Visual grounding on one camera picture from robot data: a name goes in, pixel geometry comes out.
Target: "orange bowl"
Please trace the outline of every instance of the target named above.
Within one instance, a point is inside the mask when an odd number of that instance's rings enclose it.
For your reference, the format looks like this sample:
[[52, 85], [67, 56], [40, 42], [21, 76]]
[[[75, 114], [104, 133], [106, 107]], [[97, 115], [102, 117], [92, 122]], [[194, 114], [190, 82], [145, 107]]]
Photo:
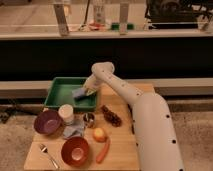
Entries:
[[72, 137], [67, 140], [61, 150], [63, 161], [70, 166], [81, 166], [89, 154], [89, 145], [82, 137]]

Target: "green tray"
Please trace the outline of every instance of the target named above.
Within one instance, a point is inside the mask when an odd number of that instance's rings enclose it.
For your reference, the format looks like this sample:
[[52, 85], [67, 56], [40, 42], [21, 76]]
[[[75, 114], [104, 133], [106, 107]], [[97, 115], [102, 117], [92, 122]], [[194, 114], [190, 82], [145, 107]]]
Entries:
[[96, 94], [80, 100], [72, 97], [72, 90], [82, 87], [85, 80], [85, 77], [55, 77], [44, 105], [57, 109], [64, 104], [70, 104], [74, 111], [94, 111], [97, 102]]

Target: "bowl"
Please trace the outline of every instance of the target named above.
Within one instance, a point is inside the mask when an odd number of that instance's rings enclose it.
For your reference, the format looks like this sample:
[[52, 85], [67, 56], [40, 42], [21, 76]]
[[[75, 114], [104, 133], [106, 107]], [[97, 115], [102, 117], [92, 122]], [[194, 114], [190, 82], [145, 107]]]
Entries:
[[62, 119], [56, 110], [41, 112], [34, 122], [34, 129], [39, 134], [49, 135], [54, 133], [61, 125]]
[[89, 145], [82, 137], [72, 137], [67, 140], [61, 150], [63, 161], [70, 166], [81, 166], [89, 155]]

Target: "wooden tabletop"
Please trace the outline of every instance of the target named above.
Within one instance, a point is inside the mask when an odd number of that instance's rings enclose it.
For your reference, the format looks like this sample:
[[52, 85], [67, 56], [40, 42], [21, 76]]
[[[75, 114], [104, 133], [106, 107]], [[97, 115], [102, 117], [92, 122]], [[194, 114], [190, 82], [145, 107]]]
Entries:
[[[143, 91], [154, 91], [151, 84], [134, 84]], [[107, 123], [100, 110], [102, 105], [106, 105], [111, 111], [117, 113], [123, 124], [121, 127], [113, 127]], [[127, 104], [119, 97], [109, 86], [103, 84], [98, 93], [98, 104], [95, 110], [95, 127], [102, 127], [111, 139], [110, 149], [104, 161], [101, 164], [95, 162], [96, 155], [104, 146], [103, 143], [97, 143], [92, 137], [93, 129], [87, 128], [84, 138], [90, 146], [90, 154], [86, 163], [81, 167], [72, 167], [63, 162], [61, 158], [61, 148], [65, 142], [61, 134], [63, 127], [51, 136], [43, 136], [35, 133], [33, 142], [29, 149], [24, 169], [25, 170], [54, 170], [54, 166], [43, 154], [38, 144], [42, 142], [48, 148], [48, 152], [57, 161], [61, 170], [140, 170], [138, 163], [137, 147], [135, 136], [132, 134], [131, 115]]]

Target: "metal fork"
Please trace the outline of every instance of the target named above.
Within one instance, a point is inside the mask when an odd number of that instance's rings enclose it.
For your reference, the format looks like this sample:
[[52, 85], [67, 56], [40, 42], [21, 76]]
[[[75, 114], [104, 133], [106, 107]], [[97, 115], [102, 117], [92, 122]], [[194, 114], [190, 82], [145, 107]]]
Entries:
[[50, 161], [52, 162], [52, 164], [55, 166], [55, 169], [56, 170], [59, 170], [59, 165], [56, 163], [56, 161], [52, 158], [52, 156], [48, 153], [48, 149], [47, 149], [47, 147], [44, 145], [44, 144], [38, 144], [38, 146], [39, 146], [39, 148], [40, 148], [40, 150], [43, 152], [43, 153], [45, 153], [45, 154], [47, 154], [47, 156], [48, 156], [48, 158], [50, 159]]

